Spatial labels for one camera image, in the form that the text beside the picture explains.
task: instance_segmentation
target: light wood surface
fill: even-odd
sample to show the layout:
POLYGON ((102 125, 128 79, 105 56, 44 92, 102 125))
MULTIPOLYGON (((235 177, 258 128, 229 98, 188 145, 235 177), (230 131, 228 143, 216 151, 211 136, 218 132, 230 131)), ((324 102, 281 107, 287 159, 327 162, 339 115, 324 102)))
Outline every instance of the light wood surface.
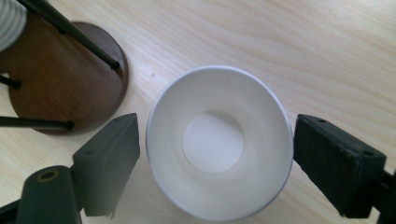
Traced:
MULTIPOLYGON (((68 19, 96 24, 119 42, 131 78, 113 117, 135 112, 139 119, 142 154, 116 216, 84 217, 84 223, 206 223, 162 193, 145 146, 149 111, 159 93, 202 65, 248 71, 274 91, 292 129, 300 113, 327 119, 384 152, 387 171, 396 168, 395 1, 49 1, 68 19)), ((0 102, 0 115, 15 116, 5 86, 0 102)), ((72 154, 98 130, 49 136, 1 129, 0 205, 20 198, 31 173, 70 166, 72 154)), ((375 223, 377 216, 373 210, 369 219, 339 217, 294 163, 279 196, 235 223, 375 223)))

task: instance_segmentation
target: cup bottom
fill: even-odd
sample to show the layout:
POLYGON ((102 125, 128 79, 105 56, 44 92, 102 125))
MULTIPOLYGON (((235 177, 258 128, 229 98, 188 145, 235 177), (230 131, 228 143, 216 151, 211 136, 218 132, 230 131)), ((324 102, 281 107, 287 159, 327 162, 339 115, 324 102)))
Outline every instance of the cup bottom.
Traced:
POLYGON ((189 163, 208 174, 220 174, 237 164, 244 151, 238 122, 223 112, 206 111, 187 125, 182 139, 189 163))

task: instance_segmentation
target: brown round base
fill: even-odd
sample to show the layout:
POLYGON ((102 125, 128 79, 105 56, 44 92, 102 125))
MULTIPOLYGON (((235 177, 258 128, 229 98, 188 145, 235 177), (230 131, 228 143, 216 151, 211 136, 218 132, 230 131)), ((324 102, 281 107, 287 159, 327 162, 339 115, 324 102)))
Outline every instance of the brown round base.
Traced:
POLYGON ((74 38, 32 13, 18 41, 0 53, 0 68, 21 81, 19 89, 9 88, 20 118, 74 122, 70 131, 38 130, 42 133, 79 133, 99 125, 118 108, 128 86, 128 64, 117 42, 97 26, 74 24, 120 68, 111 70, 74 38))

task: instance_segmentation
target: wooden table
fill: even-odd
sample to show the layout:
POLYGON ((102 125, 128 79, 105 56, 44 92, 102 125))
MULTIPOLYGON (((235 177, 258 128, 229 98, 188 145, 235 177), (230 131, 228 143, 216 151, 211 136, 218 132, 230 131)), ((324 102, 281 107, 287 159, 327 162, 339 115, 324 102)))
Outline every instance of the wooden table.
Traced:
MULTIPOLYGON (((84 223, 206 223, 173 205, 147 159, 148 115, 176 77, 202 65, 241 68, 270 87, 294 129, 297 114, 326 119, 388 156, 396 168, 396 2, 49 0, 119 42, 130 64, 126 97, 113 117, 135 112, 141 157, 113 219, 84 223)), ((16 116, 0 86, 0 114, 16 116)), ((72 154, 99 128, 73 136, 0 130, 0 204, 21 196, 25 178, 72 154)), ((235 223, 375 223, 345 219, 294 163, 290 179, 260 213, 235 223)))

